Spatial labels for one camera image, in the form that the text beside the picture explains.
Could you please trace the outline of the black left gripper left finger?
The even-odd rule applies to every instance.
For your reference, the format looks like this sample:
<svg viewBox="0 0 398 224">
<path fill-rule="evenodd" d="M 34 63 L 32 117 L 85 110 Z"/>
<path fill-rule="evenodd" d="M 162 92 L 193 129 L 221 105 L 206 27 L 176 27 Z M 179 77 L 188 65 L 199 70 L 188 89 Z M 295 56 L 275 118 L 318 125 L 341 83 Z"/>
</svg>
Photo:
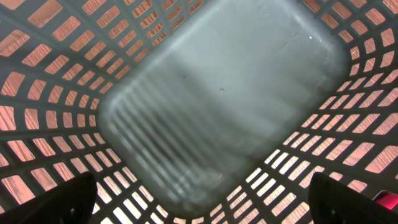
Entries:
<svg viewBox="0 0 398 224">
<path fill-rule="evenodd" d="M 1 224 L 88 224 L 97 193 L 94 174 L 84 172 L 2 213 Z"/>
</svg>

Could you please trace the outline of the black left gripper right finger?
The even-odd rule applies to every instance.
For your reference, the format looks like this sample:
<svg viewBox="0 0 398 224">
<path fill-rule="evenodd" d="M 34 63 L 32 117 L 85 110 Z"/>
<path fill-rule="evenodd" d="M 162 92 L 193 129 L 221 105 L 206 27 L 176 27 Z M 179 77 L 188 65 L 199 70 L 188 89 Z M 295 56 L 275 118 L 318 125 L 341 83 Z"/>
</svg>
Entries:
<svg viewBox="0 0 398 224">
<path fill-rule="evenodd" d="M 397 194 L 370 199 L 321 172 L 312 176 L 308 204 L 314 224 L 397 224 Z"/>
</svg>

